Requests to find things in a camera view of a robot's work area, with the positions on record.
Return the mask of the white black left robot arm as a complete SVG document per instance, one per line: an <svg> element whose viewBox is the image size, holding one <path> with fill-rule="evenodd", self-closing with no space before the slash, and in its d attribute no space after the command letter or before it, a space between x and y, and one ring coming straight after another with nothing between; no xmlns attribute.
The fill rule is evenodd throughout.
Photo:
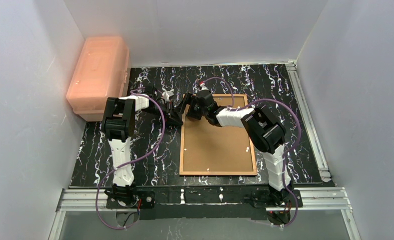
<svg viewBox="0 0 394 240"><path fill-rule="evenodd" d="M142 90L142 93L132 91L132 94L126 97L109 97L106 101L102 130L111 149L114 169L110 173L113 174L113 186L116 187L129 187L133 184L134 174L131 165L148 157L158 148L168 125L183 124L172 101L174 90L159 91L151 85L143 87ZM132 160L131 137L135 131L136 112L139 111L161 117L161 136L150 152Z"/></svg>

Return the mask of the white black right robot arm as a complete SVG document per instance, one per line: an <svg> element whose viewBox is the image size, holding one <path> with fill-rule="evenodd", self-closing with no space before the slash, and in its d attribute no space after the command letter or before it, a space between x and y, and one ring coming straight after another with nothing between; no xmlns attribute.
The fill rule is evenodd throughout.
<svg viewBox="0 0 394 240"><path fill-rule="evenodd" d="M246 130L253 146L262 153L268 173L269 186L282 191L291 178L284 170L285 127L279 119L262 104L256 107L234 108L219 105L212 93L203 89L197 93L186 93L175 107L175 111L196 120L205 117L209 124L217 127L238 127Z"/></svg>

